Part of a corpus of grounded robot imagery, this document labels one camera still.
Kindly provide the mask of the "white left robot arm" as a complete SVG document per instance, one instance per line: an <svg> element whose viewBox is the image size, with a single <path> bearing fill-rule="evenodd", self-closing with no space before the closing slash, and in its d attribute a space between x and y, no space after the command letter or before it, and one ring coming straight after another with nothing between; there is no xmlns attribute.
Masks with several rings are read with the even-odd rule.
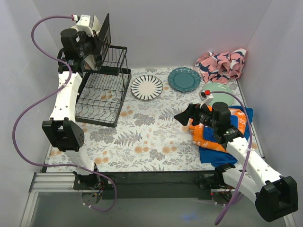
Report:
<svg viewBox="0 0 303 227"><path fill-rule="evenodd" d="M70 159L75 174L84 177L90 189L100 186L101 178L93 173L96 164L82 151L85 136L76 123L75 108L86 65L95 66L95 60L102 58L103 39L100 30L72 28L61 31L62 49L58 52L59 92L49 120L43 121L42 129L53 148L65 153Z"/></svg>

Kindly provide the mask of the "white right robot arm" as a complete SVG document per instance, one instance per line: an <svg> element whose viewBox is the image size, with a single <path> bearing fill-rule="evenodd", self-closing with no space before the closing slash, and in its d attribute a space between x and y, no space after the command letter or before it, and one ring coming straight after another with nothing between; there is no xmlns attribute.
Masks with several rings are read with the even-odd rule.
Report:
<svg viewBox="0 0 303 227"><path fill-rule="evenodd" d="M244 135L232 125L230 115L226 103L216 102L211 109L205 104L190 104L174 119L184 126L191 119L193 125L212 128L216 141L243 166L242 171L230 166L216 174L214 182L218 187L234 187L235 192L255 204L259 215L267 222L298 211L295 179L282 176L250 149Z"/></svg>

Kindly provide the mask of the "mint green plate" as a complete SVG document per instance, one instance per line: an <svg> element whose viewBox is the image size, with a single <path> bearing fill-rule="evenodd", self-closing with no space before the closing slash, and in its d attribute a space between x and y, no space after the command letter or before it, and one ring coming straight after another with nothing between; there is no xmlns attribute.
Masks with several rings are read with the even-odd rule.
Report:
<svg viewBox="0 0 303 227"><path fill-rule="evenodd" d="M222 91L228 92L233 94L232 90L224 84L221 83L209 83L203 86L203 90L210 90L210 91ZM213 94L213 100L207 103L209 106L212 106L215 102L224 102L228 106L231 106L234 102L234 97L228 95L226 93L215 93Z"/></svg>

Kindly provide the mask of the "white black rimmed square plate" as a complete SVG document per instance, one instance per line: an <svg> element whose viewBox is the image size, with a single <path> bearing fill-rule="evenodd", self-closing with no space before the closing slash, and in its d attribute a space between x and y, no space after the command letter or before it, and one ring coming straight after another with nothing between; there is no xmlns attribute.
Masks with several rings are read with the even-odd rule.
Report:
<svg viewBox="0 0 303 227"><path fill-rule="evenodd" d="M95 31L96 36L99 35L100 30L101 30L101 24L98 20L98 18L96 17L96 15L93 15L90 17L90 22L91 22L91 28L93 31ZM85 58L85 61L87 63L87 65L90 67L90 69L92 70L96 70L97 69L97 63L94 60L94 56L91 54L88 57Z"/></svg>

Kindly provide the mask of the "teal scalloped plate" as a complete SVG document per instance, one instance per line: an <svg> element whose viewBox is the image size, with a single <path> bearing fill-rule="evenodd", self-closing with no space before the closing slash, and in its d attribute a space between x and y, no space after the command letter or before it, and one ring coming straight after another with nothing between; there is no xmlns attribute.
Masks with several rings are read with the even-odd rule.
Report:
<svg viewBox="0 0 303 227"><path fill-rule="evenodd" d="M200 85L199 74L186 67L179 67L170 72L168 76L169 85L179 92L191 92Z"/></svg>

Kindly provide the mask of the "white blue striped plate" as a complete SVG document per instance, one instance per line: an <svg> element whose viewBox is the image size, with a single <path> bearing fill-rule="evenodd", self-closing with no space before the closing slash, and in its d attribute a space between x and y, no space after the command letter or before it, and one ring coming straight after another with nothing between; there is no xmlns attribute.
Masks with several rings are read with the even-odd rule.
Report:
<svg viewBox="0 0 303 227"><path fill-rule="evenodd" d="M154 75L138 76L131 84L132 94L143 101L150 101L159 97L162 91L163 83Z"/></svg>

